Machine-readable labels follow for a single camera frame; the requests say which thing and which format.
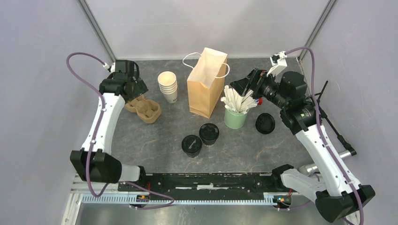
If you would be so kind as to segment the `pulp cup carrier tray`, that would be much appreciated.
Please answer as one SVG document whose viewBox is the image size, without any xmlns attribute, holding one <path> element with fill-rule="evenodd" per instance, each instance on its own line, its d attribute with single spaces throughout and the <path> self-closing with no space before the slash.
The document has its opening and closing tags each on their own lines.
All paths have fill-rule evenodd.
<svg viewBox="0 0 398 225">
<path fill-rule="evenodd" d="M 147 124 L 154 123 L 161 115 L 160 105 L 150 99 L 138 101 L 135 108 L 138 117 Z"/>
</svg>

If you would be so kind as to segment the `brown paper takeout bag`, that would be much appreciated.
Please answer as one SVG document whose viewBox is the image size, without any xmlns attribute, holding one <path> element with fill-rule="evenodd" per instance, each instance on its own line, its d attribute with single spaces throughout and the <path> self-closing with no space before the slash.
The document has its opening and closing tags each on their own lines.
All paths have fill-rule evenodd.
<svg viewBox="0 0 398 225">
<path fill-rule="evenodd" d="M 228 55 L 205 47 L 195 66 L 182 63 L 191 68 L 187 78 L 190 112 L 210 118 L 224 89 L 225 77 L 230 73 Z"/>
</svg>

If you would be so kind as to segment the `stack of white paper cups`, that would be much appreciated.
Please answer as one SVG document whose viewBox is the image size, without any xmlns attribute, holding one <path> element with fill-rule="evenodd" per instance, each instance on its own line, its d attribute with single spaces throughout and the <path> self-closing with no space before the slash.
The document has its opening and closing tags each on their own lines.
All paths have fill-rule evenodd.
<svg viewBox="0 0 398 225">
<path fill-rule="evenodd" d="M 169 103 L 177 101 L 177 80 L 176 75 L 170 71 L 164 71 L 157 78 L 159 88 Z"/>
</svg>

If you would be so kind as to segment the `black plastic cup lid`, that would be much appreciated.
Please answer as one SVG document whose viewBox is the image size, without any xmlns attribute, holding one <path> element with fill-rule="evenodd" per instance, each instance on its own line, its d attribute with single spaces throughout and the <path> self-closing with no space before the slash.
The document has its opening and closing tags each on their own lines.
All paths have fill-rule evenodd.
<svg viewBox="0 0 398 225">
<path fill-rule="evenodd" d="M 202 140 L 197 135 L 188 135 L 186 136 L 181 143 L 182 149 L 183 148 L 192 148 L 194 146 L 201 146 L 202 147 Z"/>
<path fill-rule="evenodd" d="M 219 132 L 219 128 L 213 123 L 203 124 L 199 129 L 199 135 L 214 135 Z"/>
</svg>

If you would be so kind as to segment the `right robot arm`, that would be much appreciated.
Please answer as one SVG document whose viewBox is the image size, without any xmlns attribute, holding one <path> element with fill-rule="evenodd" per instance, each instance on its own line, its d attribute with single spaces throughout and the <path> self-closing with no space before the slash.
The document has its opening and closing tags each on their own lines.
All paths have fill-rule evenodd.
<svg viewBox="0 0 398 225">
<path fill-rule="evenodd" d="M 302 74 L 288 71 L 276 82 L 265 70 L 255 68 L 230 85 L 241 96 L 263 97 L 280 108 L 283 124 L 305 147 L 323 178 L 317 181 L 285 164 L 272 171 L 274 190 L 297 191 L 312 201 L 330 223 L 361 212 L 375 196 L 371 185 L 361 184 L 349 171 L 328 138 L 317 102 L 306 96 L 307 84 Z"/>
</svg>

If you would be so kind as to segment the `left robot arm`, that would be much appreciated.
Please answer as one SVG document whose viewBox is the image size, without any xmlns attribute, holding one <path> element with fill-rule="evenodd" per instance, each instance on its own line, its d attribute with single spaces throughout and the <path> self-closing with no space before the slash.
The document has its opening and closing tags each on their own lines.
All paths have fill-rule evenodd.
<svg viewBox="0 0 398 225">
<path fill-rule="evenodd" d="M 125 104 L 148 91 L 139 76 L 138 64 L 131 60 L 117 60 L 111 74 L 98 88 L 97 111 L 90 132 L 80 150 L 70 154 L 70 161 L 81 180 L 87 176 L 92 182 L 118 183 L 129 181 L 136 191 L 147 186 L 141 167 L 122 164 L 111 155 L 112 139 L 119 115 Z"/>
</svg>

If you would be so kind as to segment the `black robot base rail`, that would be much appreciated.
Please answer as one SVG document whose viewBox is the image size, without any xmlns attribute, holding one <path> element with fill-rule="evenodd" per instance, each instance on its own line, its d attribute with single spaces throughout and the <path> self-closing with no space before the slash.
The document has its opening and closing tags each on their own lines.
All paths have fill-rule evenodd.
<svg viewBox="0 0 398 225">
<path fill-rule="evenodd" d="M 178 201 L 261 200 L 264 193 L 285 195 L 289 188 L 276 185 L 270 173 L 152 173 L 136 181 L 151 191 Z"/>
</svg>

